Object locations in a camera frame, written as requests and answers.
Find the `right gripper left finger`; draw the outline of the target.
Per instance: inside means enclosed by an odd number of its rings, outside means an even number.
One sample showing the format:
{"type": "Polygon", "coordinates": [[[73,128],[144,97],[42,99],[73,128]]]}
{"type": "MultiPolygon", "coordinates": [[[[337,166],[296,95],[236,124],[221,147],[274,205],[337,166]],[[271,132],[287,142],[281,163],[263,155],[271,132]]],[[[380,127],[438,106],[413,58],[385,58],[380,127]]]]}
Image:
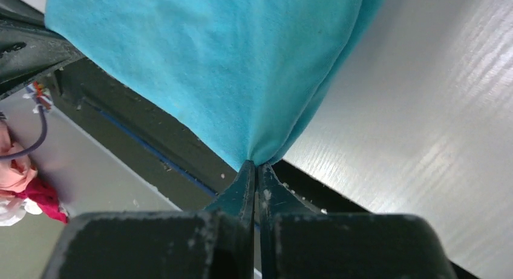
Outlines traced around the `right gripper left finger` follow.
{"type": "Polygon", "coordinates": [[[63,230],[43,278],[252,278],[255,165],[201,211],[92,212],[63,230]]]}

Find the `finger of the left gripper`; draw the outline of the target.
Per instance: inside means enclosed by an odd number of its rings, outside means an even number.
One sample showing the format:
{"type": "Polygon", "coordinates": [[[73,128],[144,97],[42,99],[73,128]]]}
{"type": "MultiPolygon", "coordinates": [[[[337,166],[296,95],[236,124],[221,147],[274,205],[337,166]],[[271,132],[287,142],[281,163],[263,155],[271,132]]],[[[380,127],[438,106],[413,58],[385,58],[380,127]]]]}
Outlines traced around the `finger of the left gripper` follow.
{"type": "Polygon", "coordinates": [[[84,55],[21,0],[1,0],[1,99],[84,55]]]}

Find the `cyan t-shirt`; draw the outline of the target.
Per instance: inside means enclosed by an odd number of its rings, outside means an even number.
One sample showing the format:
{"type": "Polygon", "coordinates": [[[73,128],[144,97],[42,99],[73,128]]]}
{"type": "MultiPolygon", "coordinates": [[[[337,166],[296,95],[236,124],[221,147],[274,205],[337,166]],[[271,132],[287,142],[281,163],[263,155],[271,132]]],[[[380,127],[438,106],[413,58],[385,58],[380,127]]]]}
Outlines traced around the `cyan t-shirt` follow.
{"type": "Polygon", "coordinates": [[[45,26],[233,169],[279,161],[383,0],[46,0],[45,26]]]}

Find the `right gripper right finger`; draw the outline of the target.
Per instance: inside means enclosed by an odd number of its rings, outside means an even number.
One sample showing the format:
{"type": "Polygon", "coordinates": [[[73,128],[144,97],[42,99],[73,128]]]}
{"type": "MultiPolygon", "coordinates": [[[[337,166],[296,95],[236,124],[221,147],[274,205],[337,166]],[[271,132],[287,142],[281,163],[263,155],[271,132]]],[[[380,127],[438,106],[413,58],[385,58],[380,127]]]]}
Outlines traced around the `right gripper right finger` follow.
{"type": "Polygon", "coordinates": [[[426,220],[316,212],[270,165],[259,166],[257,177],[263,278],[456,278],[426,220]]]}

